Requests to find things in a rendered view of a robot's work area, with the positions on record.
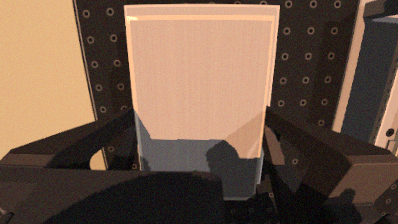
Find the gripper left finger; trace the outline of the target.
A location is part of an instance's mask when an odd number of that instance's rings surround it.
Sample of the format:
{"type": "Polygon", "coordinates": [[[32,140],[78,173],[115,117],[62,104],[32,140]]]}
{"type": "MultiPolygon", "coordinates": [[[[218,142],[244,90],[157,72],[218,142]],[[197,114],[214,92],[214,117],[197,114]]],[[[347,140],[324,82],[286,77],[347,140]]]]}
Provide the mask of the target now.
{"type": "Polygon", "coordinates": [[[131,171],[138,145],[134,105],[105,118],[11,149],[0,164],[91,169],[94,154],[126,131],[107,170],[131,171]]]}

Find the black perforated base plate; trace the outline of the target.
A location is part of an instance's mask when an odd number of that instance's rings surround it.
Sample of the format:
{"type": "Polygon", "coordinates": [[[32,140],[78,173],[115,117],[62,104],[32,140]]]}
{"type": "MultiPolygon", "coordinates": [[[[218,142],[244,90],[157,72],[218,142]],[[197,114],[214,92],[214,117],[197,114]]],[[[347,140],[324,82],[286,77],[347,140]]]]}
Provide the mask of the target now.
{"type": "MultiPolygon", "coordinates": [[[[99,120],[133,106],[124,5],[280,5],[270,107],[331,129],[358,0],[72,0],[84,70],[99,120]]],[[[224,200],[226,224],[280,224],[263,157],[248,200],[224,200]]]]}

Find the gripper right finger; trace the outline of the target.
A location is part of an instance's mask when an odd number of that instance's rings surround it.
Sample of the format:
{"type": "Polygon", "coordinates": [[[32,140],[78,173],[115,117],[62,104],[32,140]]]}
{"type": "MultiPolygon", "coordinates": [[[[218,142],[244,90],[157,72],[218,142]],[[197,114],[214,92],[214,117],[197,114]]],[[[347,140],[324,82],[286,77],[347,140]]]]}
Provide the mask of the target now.
{"type": "Polygon", "coordinates": [[[373,203],[398,179],[398,158],[390,150],[267,105],[262,148],[280,224],[310,224],[328,205],[373,203]],[[274,130],[308,157],[301,184],[274,130]]]}

